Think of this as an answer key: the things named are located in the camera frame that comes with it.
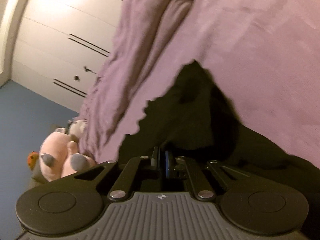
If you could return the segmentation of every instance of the blue wall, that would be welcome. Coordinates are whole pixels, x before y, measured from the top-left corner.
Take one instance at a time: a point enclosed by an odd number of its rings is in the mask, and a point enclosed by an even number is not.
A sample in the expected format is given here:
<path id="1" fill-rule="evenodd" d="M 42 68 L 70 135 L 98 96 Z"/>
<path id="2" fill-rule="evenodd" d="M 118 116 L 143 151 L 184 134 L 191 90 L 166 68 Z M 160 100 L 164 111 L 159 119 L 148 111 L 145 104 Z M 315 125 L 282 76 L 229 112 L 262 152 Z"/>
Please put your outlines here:
<path id="1" fill-rule="evenodd" d="M 21 233 L 15 203 L 31 176 L 28 154 L 39 150 L 52 124 L 65 127 L 75 116 L 13 81 L 0 88 L 0 240 Z"/>

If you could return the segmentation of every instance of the plush toy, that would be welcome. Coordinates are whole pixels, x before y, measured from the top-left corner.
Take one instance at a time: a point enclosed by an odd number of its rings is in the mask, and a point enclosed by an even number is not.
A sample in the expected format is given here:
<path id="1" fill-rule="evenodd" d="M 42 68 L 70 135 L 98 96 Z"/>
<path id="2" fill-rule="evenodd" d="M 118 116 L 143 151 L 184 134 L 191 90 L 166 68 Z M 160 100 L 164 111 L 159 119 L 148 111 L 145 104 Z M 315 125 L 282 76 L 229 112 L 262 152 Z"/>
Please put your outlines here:
<path id="1" fill-rule="evenodd" d="M 69 129 L 57 128 L 44 140 L 39 152 L 39 162 L 42 175 L 48 181 L 96 165 L 92 158 L 80 154 L 78 150 L 77 143 L 85 127 L 86 121 L 78 120 Z"/>
<path id="2" fill-rule="evenodd" d="M 27 164 L 28 164 L 30 170 L 33 171 L 33 168 L 35 167 L 36 161 L 37 161 L 38 158 L 39 158 L 39 153 L 37 153 L 37 152 L 31 152 L 28 155 Z"/>

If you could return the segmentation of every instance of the black cloth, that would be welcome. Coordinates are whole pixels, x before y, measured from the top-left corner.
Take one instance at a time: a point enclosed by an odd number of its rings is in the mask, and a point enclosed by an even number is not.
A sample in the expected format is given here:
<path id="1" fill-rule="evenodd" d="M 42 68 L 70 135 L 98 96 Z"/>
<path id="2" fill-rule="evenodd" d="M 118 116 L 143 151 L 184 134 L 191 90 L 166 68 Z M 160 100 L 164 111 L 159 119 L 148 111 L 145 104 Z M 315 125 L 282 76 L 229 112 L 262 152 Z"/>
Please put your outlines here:
<path id="1" fill-rule="evenodd" d="M 302 233 L 320 239 L 320 170 L 242 125 L 197 61 L 185 65 L 167 93 L 149 101 L 145 113 L 139 132 L 125 136 L 120 164 L 132 157 L 151 156 L 154 146 L 160 146 L 174 150 L 176 156 L 204 163 L 219 160 L 288 185 L 302 192 L 309 203 Z"/>

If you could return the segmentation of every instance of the orange object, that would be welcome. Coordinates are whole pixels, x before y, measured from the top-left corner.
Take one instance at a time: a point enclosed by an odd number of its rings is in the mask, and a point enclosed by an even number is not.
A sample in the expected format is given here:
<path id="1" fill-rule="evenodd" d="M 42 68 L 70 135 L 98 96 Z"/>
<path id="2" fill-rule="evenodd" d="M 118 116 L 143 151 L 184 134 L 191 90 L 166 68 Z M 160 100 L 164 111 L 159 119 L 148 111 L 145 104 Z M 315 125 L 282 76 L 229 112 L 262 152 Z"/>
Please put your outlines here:
<path id="1" fill-rule="evenodd" d="M 39 158 L 39 153 L 31 152 L 27 158 L 27 164 L 31 170 L 35 167 L 36 160 Z"/>

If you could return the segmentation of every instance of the gray ribbed plate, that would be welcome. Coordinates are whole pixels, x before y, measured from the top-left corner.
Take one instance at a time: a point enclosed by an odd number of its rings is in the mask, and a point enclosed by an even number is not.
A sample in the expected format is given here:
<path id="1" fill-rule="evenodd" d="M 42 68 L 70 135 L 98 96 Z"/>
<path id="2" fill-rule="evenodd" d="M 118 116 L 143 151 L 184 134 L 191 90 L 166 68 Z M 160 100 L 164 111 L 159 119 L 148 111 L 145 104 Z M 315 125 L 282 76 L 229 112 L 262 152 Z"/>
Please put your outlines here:
<path id="1" fill-rule="evenodd" d="M 26 233 L 19 240 L 306 240 L 301 233 L 265 237 L 228 223 L 213 203 L 182 193 L 140 193 L 111 204 L 92 227 L 60 238 Z"/>

